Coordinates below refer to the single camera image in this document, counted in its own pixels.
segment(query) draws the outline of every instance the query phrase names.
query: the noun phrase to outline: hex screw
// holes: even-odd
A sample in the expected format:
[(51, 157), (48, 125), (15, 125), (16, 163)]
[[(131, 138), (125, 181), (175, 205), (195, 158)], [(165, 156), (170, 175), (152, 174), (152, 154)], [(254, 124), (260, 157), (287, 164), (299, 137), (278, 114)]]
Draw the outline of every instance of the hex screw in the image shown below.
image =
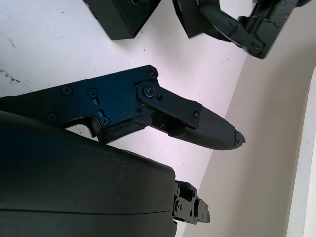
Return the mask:
[(59, 119), (59, 115), (56, 112), (49, 112), (47, 115), (47, 119), (49, 122), (57, 122)]
[(61, 89), (61, 92), (66, 96), (70, 96), (73, 93), (73, 89), (70, 86), (66, 85)]
[(148, 72), (148, 76), (150, 79), (154, 79), (154, 78), (156, 78), (156, 73), (153, 70), (150, 70)]
[(198, 111), (195, 111), (194, 113), (193, 113), (193, 117), (195, 117), (196, 119), (199, 117), (199, 112)]
[(102, 127), (105, 127), (110, 124), (110, 120), (107, 117), (100, 118), (99, 122)]
[(96, 98), (96, 97), (98, 97), (98, 94), (99, 94), (99, 92), (98, 92), (98, 90), (95, 89), (95, 88), (90, 88), (90, 89), (88, 90), (88, 96), (91, 97), (91, 98)]

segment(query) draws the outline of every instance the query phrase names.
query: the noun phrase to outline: black screw head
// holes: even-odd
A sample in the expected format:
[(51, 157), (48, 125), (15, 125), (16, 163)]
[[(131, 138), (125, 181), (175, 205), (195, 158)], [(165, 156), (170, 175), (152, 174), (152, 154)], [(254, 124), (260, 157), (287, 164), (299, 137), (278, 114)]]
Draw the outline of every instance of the black screw head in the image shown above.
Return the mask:
[(147, 97), (153, 97), (154, 96), (154, 89), (151, 86), (145, 86), (143, 91), (144, 91), (144, 94)]
[(88, 96), (91, 97), (91, 98), (96, 98), (96, 97), (98, 97), (98, 94), (99, 94), (99, 92), (98, 92), (98, 90), (95, 89), (95, 88), (90, 88), (90, 89), (88, 90)]
[(56, 112), (49, 112), (47, 115), (47, 120), (49, 122), (55, 123), (59, 120), (59, 115)]
[(149, 76), (149, 78), (154, 79), (154, 78), (156, 78), (156, 73), (154, 71), (150, 70), (148, 72), (148, 76)]
[(70, 86), (66, 85), (63, 88), (61, 88), (61, 92), (65, 96), (70, 96), (73, 93), (73, 89)]
[(276, 28), (279, 28), (280, 24), (279, 23), (273, 23), (273, 26), (276, 27)]
[(193, 113), (193, 117), (195, 117), (196, 119), (199, 117), (199, 111), (195, 111), (194, 113)]
[(102, 127), (108, 126), (110, 124), (110, 120), (107, 117), (100, 118), (99, 122)]

